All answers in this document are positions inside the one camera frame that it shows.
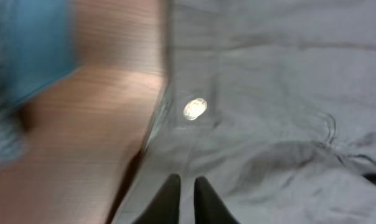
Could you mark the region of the grey shorts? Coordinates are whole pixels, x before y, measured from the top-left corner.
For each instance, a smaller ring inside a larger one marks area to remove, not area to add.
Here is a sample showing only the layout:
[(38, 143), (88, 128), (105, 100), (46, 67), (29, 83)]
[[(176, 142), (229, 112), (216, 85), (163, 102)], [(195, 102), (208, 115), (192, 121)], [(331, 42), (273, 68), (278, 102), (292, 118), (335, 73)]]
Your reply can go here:
[(171, 1), (169, 85), (115, 223), (168, 175), (240, 223), (376, 223), (376, 0)]

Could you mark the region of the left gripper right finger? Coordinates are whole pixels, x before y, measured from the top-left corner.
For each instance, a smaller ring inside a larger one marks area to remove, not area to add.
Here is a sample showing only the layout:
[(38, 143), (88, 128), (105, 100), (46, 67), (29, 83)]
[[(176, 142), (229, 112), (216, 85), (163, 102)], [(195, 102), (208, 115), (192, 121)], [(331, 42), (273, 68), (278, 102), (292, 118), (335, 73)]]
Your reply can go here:
[(194, 215), (195, 224), (239, 224), (203, 176), (194, 182)]

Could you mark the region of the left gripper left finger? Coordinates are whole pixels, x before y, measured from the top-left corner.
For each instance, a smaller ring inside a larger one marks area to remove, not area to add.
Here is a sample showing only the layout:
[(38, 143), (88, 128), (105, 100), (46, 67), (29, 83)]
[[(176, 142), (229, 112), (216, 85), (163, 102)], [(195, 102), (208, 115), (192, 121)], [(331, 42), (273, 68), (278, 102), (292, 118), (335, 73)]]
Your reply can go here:
[(181, 178), (171, 174), (134, 224), (178, 224)]

